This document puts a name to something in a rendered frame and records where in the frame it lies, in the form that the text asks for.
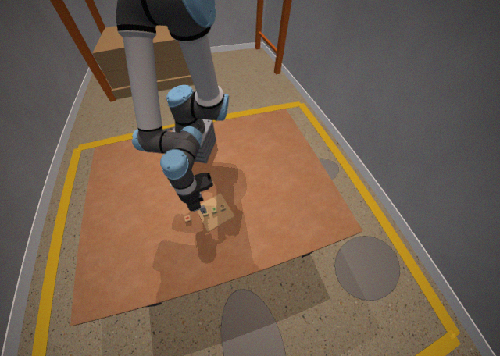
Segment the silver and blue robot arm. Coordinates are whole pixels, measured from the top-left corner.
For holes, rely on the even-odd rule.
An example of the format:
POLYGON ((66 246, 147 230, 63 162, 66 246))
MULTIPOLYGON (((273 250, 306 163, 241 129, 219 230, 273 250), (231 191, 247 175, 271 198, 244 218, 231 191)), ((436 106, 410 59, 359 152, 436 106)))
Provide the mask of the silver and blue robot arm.
POLYGON ((215 18, 215 0, 117 1, 116 25, 123 37, 137 120, 132 144, 139 151, 164 154, 163 173, 178 190, 194 181, 191 170, 205 132, 203 119, 224 121, 227 116, 229 98, 218 86, 207 35, 215 18), (162 126, 153 47, 156 26, 167 26, 179 41, 196 90, 180 85, 167 94, 175 132, 162 126))

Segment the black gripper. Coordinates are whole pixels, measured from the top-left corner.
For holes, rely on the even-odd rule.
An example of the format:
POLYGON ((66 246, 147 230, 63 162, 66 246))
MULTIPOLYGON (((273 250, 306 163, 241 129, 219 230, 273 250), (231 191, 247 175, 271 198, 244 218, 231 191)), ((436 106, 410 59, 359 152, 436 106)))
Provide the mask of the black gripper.
POLYGON ((174 187, 173 188, 182 202, 187 204, 187 207, 191 212, 200 210, 201 213, 204 214, 207 213, 205 206, 201 206, 199 203, 199 201, 204 201, 201 192, 204 190, 208 190, 212 186, 213 182, 210 173, 199 173, 194 176, 194 181, 190 187, 183 190, 178 190, 174 187))

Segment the tan square mat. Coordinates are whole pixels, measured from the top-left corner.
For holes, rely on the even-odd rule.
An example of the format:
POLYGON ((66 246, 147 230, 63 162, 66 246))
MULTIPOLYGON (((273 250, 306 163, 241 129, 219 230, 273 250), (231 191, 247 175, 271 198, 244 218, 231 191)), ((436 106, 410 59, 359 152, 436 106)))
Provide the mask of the tan square mat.
POLYGON ((210 198, 209 200, 201 203, 201 205, 205 205, 205 208, 209 210, 209 216, 206 217, 203 216, 200 210, 197 211, 208 232, 234 217, 234 213, 224 200, 222 194, 218 194, 215 197, 210 198), (225 204, 225 211, 220 211, 219 205, 221 204, 225 204), (218 213, 212 214, 211 208, 215 206, 218 213))

